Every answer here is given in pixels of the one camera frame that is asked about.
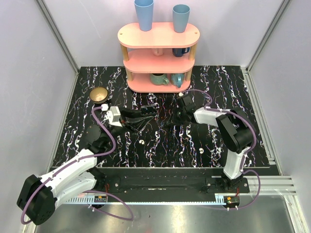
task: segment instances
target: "plastic tumbler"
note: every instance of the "plastic tumbler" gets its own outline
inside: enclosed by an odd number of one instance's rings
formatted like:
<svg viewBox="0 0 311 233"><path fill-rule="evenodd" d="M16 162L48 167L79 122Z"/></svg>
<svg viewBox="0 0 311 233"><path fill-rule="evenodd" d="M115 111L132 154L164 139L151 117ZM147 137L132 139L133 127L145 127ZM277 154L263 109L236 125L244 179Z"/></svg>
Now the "plastic tumbler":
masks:
<svg viewBox="0 0 311 233"><path fill-rule="evenodd" d="M183 33L186 30L190 14L190 7L187 5L176 5L173 8L173 25L174 31Z"/></svg>
<svg viewBox="0 0 311 233"><path fill-rule="evenodd" d="M154 0L135 0L135 9L139 28L149 31L152 28L152 17L154 14Z"/></svg>

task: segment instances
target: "white wall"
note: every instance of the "white wall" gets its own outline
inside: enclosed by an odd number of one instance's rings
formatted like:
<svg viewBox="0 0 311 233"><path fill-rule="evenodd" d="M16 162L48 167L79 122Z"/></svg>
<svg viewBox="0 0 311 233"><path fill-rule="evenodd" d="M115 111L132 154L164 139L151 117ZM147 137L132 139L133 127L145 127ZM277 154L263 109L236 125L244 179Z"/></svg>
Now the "white wall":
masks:
<svg viewBox="0 0 311 233"><path fill-rule="evenodd" d="M74 72L34 0L0 1L0 34L0 232L17 233L17 198L47 170Z"/></svg>
<svg viewBox="0 0 311 233"><path fill-rule="evenodd" d="M123 64L119 29L137 22L134 0L45 0L79 66ZM201 33L196 65L246 66L282 0L155 0L154 22L172 21L176 4L191 8Z"/></svg>
<svg viewBox="0 0 311 233"><path fill-rule="evenodd" d="M311 227L311 1L292 1L251 70L281 167Z"/></svg>

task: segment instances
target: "black marble table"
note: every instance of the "black marble table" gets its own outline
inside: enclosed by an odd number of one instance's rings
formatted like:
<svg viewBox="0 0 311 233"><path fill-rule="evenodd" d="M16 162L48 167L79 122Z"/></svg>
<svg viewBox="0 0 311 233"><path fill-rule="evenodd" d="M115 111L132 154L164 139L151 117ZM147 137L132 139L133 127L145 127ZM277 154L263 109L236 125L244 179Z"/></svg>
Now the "black marble table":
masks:
<svg viewBox="0 0 311 233"><path fill-rule="evenodd" d="M156 104L158 115L144 130L134 135L126 132L116 138L114 153L99 165L102 167L220 167L225 165L227 149L219 130L210 125L185 124L164 127L176 107L176 94L136 93L129 89L124 67L82 67L73 93L53 166L75 156L85 143L83 132L94 124L90 91L103 86L110 92L109 102L116 106L139 109ZM190 88L207 91L213 97L212 108L241 107L257 131L257 145L248 154L246 166L269 166L254 110L237 66L195 66ZM197 106L207 102L201 93L191 93Z"/></svg>

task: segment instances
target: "gray floor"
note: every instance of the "gray floor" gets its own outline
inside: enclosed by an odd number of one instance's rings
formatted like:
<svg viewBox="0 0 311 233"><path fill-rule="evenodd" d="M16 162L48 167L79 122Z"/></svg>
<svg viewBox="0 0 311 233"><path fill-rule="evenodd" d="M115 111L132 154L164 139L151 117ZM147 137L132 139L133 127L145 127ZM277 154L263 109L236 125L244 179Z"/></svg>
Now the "gray floor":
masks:
<svg viewBox="0 0 311 233"><path fill-rule="evenodd" d="M250 202L242 197L242 205ZM103 207L129 216L121 205ZM62 205L37 228L37 233L294 233L282 197L259 197L239 211L210 210L204 206L131 206L134 222L122 221L85 206Z"/></svg>

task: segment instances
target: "shelf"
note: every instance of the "shelf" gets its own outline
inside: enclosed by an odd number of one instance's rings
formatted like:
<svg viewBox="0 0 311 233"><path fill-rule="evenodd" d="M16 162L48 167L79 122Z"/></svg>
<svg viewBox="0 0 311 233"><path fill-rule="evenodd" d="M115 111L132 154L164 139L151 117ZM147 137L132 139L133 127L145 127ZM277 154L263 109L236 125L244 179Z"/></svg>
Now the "shelf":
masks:
<svg viewBox="0 0 311 233"><path fill-rule="evenodd" d="M129 61L124 61L124 66L133 73L186 73L194 66L189 53L175 57L172 49L164 49L161 56L155 56L151 49L133 50L128 56Z"/></svg>
<svg viewBox="0 0 311 233"><path fill-rule="evenodd" d="M183 33L176 33L172 22L152 23L147 32L141 31L138 23L130 23L118 32L120 43L132 49L187 48L195 45L199 37L199 30L189 23Z"/></svg>
<svg viewBox="0 0 311 233"><path fill-rule="evenodd" d="M150 81L150 74L133 74L133 77L134 79L127 81L127 84L133 91L141 93L179 93L190 86L190 81L184 81L181 88L174 86L171 82L168 85L154 85Z"/></svg>

